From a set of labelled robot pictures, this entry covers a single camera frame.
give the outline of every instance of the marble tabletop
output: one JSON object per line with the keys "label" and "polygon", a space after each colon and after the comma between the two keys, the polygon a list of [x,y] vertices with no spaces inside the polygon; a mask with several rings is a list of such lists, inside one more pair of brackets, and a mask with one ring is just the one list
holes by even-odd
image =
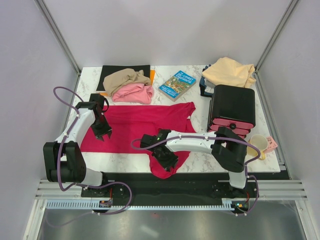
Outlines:
{"label": "marble tabletop", "polygon": [[[206,132],[206,125],[209,111],[209,97],[200,96],[199,81],[204,65],[183,65],[183,66],[152,66],[155,70],[153,81],[154,96],[152,105],[173,105],[179,103],[194,102],[195,111],[191,116],[191,123],[197,133]],[[178,71],[183,71],[186,74],[194,77],[196,83],[176,102],[172,102],[169,98],[158,91],[158,87],[162,85],[171,76]],[[79,84],[76,93],[82,97],[84,101],[88,101],[91,93],[95,93],[102,67],[84,67],[81,73]],[[257,94],[255,85],[252,86],[255,91],[255,114],[256,126],[247,135],[245,140],[249,140],[254,134],[270,136],[266,118],[263,113],[260,99]],[[139,103],[128,102],[113,102],[110,97],[107,97],[110,105],[141,105]],[[73,105],[79,102],[77,97],[74,98]],[[127,154],[127,153],[96,153],[82,152],[83,158],[88,168],[109,173],[150,173],[149,157],[147,154]],[[275,173],[280,172],[278,159],[275,152],[266,154],[265,160],[256,160],[248,164],[249,172]],[[178,169],[178,173],[223,173],[227,172],[223,169],[212,155],[191,152],[184,164]]]}

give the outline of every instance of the beige cloth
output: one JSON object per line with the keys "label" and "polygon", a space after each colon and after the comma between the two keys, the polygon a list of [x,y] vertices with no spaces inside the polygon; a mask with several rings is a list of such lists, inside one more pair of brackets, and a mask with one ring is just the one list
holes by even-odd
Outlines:
{"label": "beige cloth", "polygon": [[252,77],[254,71],[253,64],[243,65],[231,58],[223,57],[204,70],[202,76],[215,85],[250,88],[256,82]]}
{"label": "beige cloth", "polygon": [[103,81],[103,87],[109,96],[113,96],[120,88],[128,84],[151,85],[149,77],[144,76],[144,71],[135,72],[131,68],[126,68],[106,76]]}

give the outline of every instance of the pink cloth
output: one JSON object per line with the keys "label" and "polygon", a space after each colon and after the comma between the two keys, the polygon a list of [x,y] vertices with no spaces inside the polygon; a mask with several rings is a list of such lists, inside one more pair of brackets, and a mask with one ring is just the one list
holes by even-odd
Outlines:
{"label": "pink cloth", "polygon": [[[104,136],[104,141],[99,141],[95,138],[92,129],[89,128],[83,138],[80,149],[82,152],[93,153],[148,154],[151,172],[158,178],[166,179],[177,172],[178,168],[188,158],[190,152],[176,152],[178,163],[169,172],[162,168],[151,155],[152,152],[135,150],[131,147],[131,142],[135,139],[141,139],[144,134],[157,135],[159,129],[195,133],[189,118],[195,109],[193,102],[171,106],[110,106],[104,115],[112,127],[111,138]],[[116,156],[114,160],[116,161],[117,158],[120,160],[121,156]]]}
{"label": "pink cloth", "polygon": [[146,86],[143,83],[131,83],[120,88],[112,96],[112,101],[150,104],[154,93],[152,86]]}

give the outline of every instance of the blue book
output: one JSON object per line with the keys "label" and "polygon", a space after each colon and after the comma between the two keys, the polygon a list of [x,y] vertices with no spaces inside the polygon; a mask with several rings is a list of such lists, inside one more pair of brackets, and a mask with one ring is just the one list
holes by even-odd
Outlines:
{"label": "blue book", "polygon": [[180,98],[189,88],[196,83],[196,79],[183,71],[178,71],[169,80],[159,87],[159,91],[172,101]]}

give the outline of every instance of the gray floor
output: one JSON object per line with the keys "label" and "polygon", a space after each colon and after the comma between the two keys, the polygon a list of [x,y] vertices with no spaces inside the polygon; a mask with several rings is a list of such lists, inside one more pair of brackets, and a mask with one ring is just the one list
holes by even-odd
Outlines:
{"label": "gray floor", "polygon": [[[46,210],[51,224],[63,224],[86,210]],[[305,240],[297,209],[258,202],[248,216],[218,211],[147,211],[87,215],[61,228],[42,224],[39,240]]]}

